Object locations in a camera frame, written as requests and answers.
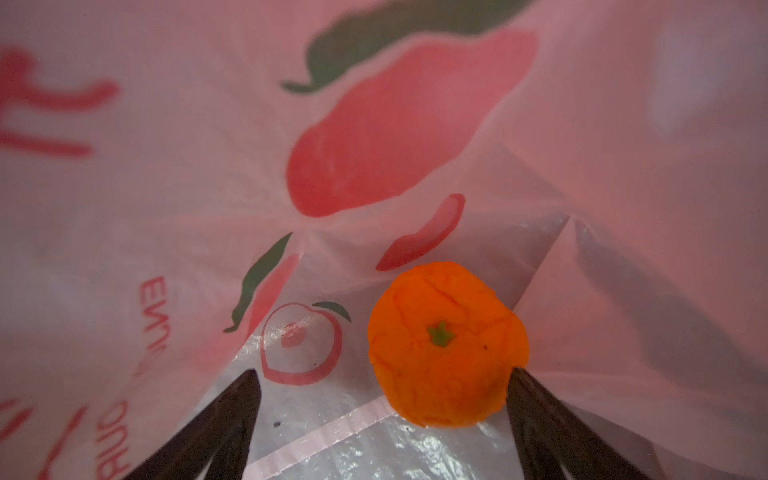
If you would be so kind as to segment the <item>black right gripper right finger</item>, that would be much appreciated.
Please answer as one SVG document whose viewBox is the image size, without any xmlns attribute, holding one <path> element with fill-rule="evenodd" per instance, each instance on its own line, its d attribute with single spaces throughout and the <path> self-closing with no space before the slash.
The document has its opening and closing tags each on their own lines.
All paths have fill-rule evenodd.
<svg viewBox="0 0 768 480">
<path fill-rule="evenodd" d="M 523 368 L 515 368 L 506 408 L 526 479 L 645 479 Z"/>
</svg>

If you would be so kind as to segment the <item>pink plastic bag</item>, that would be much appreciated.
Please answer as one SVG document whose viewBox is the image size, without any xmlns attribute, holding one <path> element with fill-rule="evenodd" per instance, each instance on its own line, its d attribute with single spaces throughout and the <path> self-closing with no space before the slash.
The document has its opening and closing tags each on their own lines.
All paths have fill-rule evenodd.
<svg viewBox="0 0 768 480">
<path fill-rule="evenodd" d="M 644 474 L 765 478 L 766 3 L 2 3 L 3 478 L 122 479 L 254 369 L 249 479 L 519 479 L 371 367 L 445 260 Z"/>
</svg>

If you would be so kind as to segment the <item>orange fake fruit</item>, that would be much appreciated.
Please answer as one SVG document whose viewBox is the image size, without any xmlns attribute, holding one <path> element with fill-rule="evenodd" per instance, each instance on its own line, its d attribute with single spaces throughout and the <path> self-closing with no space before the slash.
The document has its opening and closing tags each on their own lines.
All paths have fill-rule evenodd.
<svg viewBox="0 0 768 480">
<path fill-rule="evenodd" d="M 513 369 L 530 358 L 520 318 L 451 261 L 400 274 L 374 306 L 368 343 L 388 402 L 421 427 L 485 421 L 505 406 Z"/>
</svg>

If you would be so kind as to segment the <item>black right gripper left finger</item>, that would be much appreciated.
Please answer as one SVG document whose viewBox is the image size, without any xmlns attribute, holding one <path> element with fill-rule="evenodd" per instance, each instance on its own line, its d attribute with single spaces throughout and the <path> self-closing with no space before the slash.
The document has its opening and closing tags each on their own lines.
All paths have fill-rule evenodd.
<svg viewBox="0 0 768 480">
<path fill-rule="evenodd" d="M 129 479 L 240 479 L 262 392 L 257 372 L 243 372 Z"/>
</svg>

